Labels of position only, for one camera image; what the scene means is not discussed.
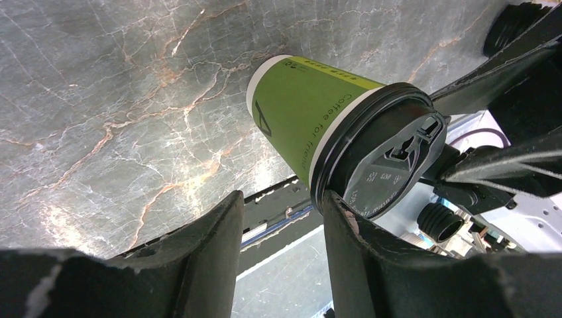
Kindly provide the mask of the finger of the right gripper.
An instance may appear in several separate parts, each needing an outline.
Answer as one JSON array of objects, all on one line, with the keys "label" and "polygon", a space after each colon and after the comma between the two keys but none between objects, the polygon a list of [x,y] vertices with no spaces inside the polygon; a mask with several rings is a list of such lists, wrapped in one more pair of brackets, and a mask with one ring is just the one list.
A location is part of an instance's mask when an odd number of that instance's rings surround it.
[{"label": "finger of the right gripper", "polygon": [[561,134],[546,134],[506,148],[471,148],[442,167],[437,180],[542,198],[558,195],[561,193]]},{"label": "finger of the right gripper", "polygon": [[435,109],[442,115],[486,110],[535,65],[550,57],[560,38],[561,6],[558,5],[473,72],[432,93]]}]

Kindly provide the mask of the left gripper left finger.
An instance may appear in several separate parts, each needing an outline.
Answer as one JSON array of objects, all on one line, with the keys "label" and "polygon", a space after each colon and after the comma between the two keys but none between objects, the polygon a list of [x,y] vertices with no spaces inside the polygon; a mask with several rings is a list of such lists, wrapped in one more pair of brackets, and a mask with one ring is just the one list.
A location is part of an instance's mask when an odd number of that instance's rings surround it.
[{"label": "left gripper left finger", "polygon": [[104,260],[72,248],[1,251],[2,317],[229,317],[243,232],[234,191],[203,217]]}]

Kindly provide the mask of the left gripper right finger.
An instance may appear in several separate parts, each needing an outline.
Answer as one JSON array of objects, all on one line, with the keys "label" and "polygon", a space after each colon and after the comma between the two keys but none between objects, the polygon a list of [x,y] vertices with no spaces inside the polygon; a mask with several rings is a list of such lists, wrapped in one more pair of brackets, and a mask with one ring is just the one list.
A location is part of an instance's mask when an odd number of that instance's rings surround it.
[{"label": "left gripper right finger", "polygon": [[561,255],[459,260],[416,247],[334,191],[321,204],[336,317],[560,317]]}]

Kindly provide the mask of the black cup lid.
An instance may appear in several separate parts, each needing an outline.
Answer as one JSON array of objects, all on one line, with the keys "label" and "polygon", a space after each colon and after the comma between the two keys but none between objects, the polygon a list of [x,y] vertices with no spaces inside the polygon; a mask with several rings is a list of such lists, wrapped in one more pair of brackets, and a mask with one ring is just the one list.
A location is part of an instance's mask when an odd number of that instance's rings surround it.
[{"label": "black cup lid", "polygon": [[377,219],[413,188],[437,161],[447,122],[429,96],[410,83],[368,91],[318,147],[309,188],[323,213],[329,191],[354,211]]}]

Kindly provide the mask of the green paper coffee cup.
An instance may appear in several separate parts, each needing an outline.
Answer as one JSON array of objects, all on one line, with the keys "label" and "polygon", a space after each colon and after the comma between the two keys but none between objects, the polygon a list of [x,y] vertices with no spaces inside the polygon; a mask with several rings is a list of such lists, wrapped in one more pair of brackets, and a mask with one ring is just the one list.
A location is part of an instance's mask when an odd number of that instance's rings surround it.
[{"label": "green paper coffee cup", "polygon": [[321,151],[343,119],[382,83],[307,58],[274,56],[247,87],[255,125],[310,186]]}]

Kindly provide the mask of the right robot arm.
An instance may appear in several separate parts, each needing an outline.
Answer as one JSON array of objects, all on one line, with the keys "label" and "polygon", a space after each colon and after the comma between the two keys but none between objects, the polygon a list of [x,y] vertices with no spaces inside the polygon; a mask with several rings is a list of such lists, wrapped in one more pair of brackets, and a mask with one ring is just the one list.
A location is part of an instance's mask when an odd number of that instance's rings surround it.
[{"label": "right robot arm", "polygon": [[488,111],[508,145],[446,146],[414,191],[423,202],[446,199],[528,252],[560,252],[561,7],[507,6],[485,52],[482,66],[431,99],[443,115]]}]

